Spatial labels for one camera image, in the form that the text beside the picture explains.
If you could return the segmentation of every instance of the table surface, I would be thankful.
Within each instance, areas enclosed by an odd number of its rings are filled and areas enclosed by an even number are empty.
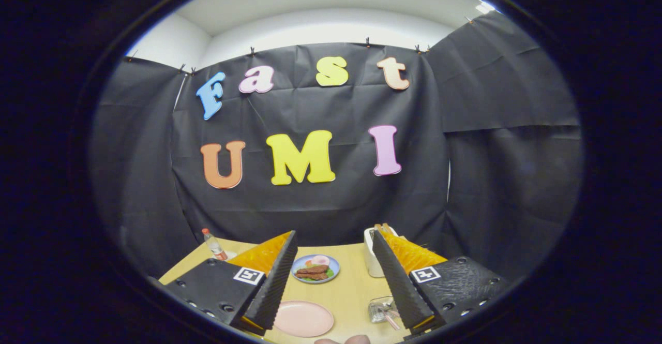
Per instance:
[[[221,239],[219,241],[223,249],[238,254],[255,246],[251,243]],[[367,308],[369,301],[390,295],[390,289],[386,278],[373,278],[368,274],[364,259],[364,243],[299,247],[296,258],[316,254],[334,257],[340,263],[338,276],[327,283],[310,285],[290,274],[282,301],[305,300],[320,304],[333,314],[333,328],[319,337],[296,337],[274,327],[273,330],[267,330],[263,338],[265,341],[313,344],[317,339],[328,338],[343,343],[349,337],[364,334],[371,342],[394,344],[402,342],[402,338],[410,334],[409,330],[402,326],[400,318],[395,319],[401,327],[400,330],[394,330],[386,321],[371,323]],[[165,273],[159,282],[167,285],[210,257],[213,257],[213,254],[203,243]]]

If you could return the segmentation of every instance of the letter m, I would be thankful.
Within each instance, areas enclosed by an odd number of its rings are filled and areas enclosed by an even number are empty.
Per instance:
[[[310,182],[329,182],[336,179],[331,172],[329,163],[329,141],[333,135],[328,130],[313,130],[308,134],[303,148],[299,151],[287,134],[269,136],[267,144],[274,152],[274,177],[272,184],[289,185],[292,178],[288,175],[288,167],[292,176],[299,183],[303,182],[308,166]]]

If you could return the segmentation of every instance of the foam letter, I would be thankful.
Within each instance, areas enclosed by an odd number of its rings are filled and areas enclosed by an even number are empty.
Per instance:
[[[400,78],[400,70],[404,70],[404,64],[399,64],[394,57],[388,57],[377,63],[379,68],[384,69],[386,84],[393,89],[407,89],[409,80]]]
[[[373,170],[376,176],[397,174],[402,170],[402,166],[395,161],[393,135],[397,131],[398,129],[393,125],[377,125],[368,129],[374,137],[374,145],[377,148],[377,166]]]
[[[324,57],[317,61],[317,71],[315,76],[317,82],[322,87],[329,85],[343,85],[350,78],[349,73],[344,67],[347,66],[347,61],[342,57]]]
[[[219,72],[209,79],[205,85],[201,86],[200,89],[198,89],[198,92],[195,93],[203,102],[205,120],[209,120],[209,118],[213,117],[213,115],[220,110],[222,103],[220,101],[216,102],[214,98],[220,98],[223,96],[223,87],[220,85],[220,82],[224,79],[225,73]]]
[[[206,144],[200,148],[203,153],[205,179],[217,189],[230,189],[239,185],[242,180],[242,150],[246,147],[244,141],[232,141],[225,148],[230,152],[230,175],[220,176],[218,173],[218,152],[220,144]]]
[[[246,79],[239,83],[239,92],[242,93],[265,93],[272,90],[274,83],[274,68],[272,66],[258,66],[246,71]]]
[[[267,144],[274,152],[274,177],[272,184],[289,185],[292,178],[288,176],[288,167],[297,182],[303,182],[308,165],[310,165],[310,182],[330,182],[336,179],[331,172],[329,163],[329,141],[333,135],[328,130],[313,130],[308,134],[301,152],[296,149],[287,134],[269,136]]]

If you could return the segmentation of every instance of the pink plate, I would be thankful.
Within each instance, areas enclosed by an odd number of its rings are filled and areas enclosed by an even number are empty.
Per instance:
[[[323,306],[311,302],[281,302],[274,326],[293,336],[319,336],[326,334],[333,327],[333,314]]]

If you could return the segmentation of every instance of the letter f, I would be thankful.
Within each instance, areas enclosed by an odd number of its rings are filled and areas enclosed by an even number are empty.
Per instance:
[[[225,73],[219,72],[209,79],[205,85],[201,86],[200,89],[198,89],[198,92],[195,93],[203,102],[205,120],[209,120],[209,118],[213,117],[214,114],[220,110],[222,103],[221,101],[217,102],[215,98],[223,96],[223,87],[220,85],[220,82],[224,79]]]

